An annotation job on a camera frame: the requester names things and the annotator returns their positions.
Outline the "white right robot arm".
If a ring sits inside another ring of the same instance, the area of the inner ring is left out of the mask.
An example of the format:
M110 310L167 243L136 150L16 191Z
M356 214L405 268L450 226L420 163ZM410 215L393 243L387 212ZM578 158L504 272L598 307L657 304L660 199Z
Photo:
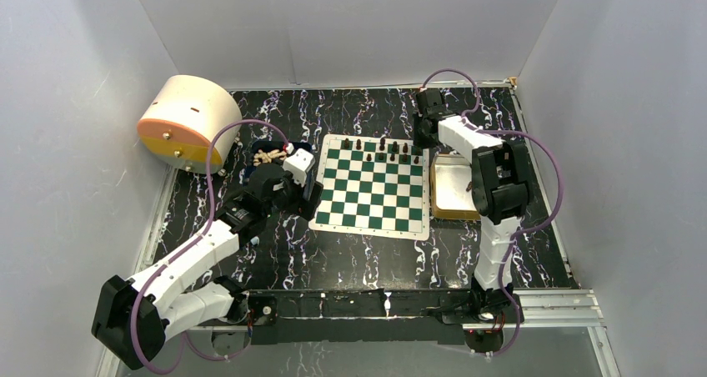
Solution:
M520 307L506 264L513 252L514 235L532 200L528 151L524 145L505 142L453 112L438 89L416 93L415 102L414 144L420 148L446 145L471 168L470 195L480 216L481 235L470 285L470 313L489 322L511 308L520 322Z

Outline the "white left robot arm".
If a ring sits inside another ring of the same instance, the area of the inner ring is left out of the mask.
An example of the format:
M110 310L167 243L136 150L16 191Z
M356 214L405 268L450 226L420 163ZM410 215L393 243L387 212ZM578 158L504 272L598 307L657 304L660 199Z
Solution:
M114 275L102 286L92 335L129 369L151 366L164 344L211 319L238 324L248 316L244 287L218 277L201 289L188 287L223 259L236 254L282 212L307 221L321 202L323 184L278 164L257 167L244 186L224 195L213 221L188 242L128 279Z

